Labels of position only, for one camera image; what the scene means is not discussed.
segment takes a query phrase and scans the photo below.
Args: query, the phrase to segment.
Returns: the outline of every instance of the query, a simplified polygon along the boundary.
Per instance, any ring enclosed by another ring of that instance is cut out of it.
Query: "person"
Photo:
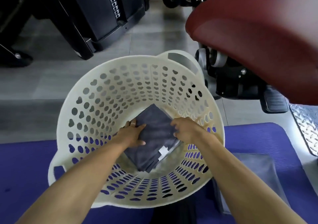
[[[259,177],[217,139],[189,117],[171,122],[175,136],[195,144],[215,177],[237,223],[306,223]],[[138,140],[145,125],[127,122],[117,135],[75,164],[51,185],[16,224],[79,224],[126,148],[146,144]]]

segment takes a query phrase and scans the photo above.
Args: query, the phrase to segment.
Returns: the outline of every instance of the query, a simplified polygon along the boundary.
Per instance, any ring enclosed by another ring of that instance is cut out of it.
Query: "foot pedal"
[[[286,113],[289,110],[286,98],[271,86],[266,86],[260,104],[264,113]]]

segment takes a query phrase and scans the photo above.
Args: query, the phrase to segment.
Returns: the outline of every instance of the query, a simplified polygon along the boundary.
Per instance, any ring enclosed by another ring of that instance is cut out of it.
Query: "folded cloth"
[[[246,167],[248,167],[254,174],[256,174],[262,181],[264,181],[282,200],[289,205],[284,190],[280,184],[276,174],[273,159],[266,154],[244,154],[233,153]],[[216,180],[213,178],[213,189],[217,208],[224,214],[231,214],[225,199],[217,187]]]
[[[141,112],[136,120],[137,126],[146,124],[139,135],[139,139],[145,141],[146,145],[128,148],[124,153],[135,164],[138,171],[149,173],[159,162],[158,158],[161,157],[159,150],[162,146],[170,150],[179,140],[173,136],[176,130],[170,126],[171,118],[155,104]]]

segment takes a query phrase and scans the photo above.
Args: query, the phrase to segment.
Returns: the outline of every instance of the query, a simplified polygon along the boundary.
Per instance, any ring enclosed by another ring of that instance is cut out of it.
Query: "tile floor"
[[[197,42],[185,32],[191,8],[166,8],[162,0],[151,0],[150,10],[126,35],[88,61],[77,57],[49,20],[31,18],[15,49],[34,57],[23,69],[0,71],[0,143],[56,138],[59,110],[73,85],[90,69],[113,58],[128,55],[157,55],[170,49],[193,54]],[[217,100],[224,125],[274,122],[291,140],[309,180],[318,194],[317,158],[304,143],[290,112],[265,114],[259,101]]]

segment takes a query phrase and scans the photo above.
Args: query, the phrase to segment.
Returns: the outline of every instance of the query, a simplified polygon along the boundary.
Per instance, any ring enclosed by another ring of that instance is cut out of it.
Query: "white plastic basket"
[[[192,61],[193,65],[187,67],[193,72],[170,60],[169,53]],[[58,118],[58,151],[49,167],[49,185],[56,181],[55,166],[69,170],[153,103],[171,117],[191,117],[215,132],[224,144],[219,109],[191,55],[169,51],[157,57],[121,57],[89,71],[66,97]],[[150,208],[170,204],[193,194],[211,177],[194,145],[181,143],[150,173],[138,172],[122,154],[92,207]]]

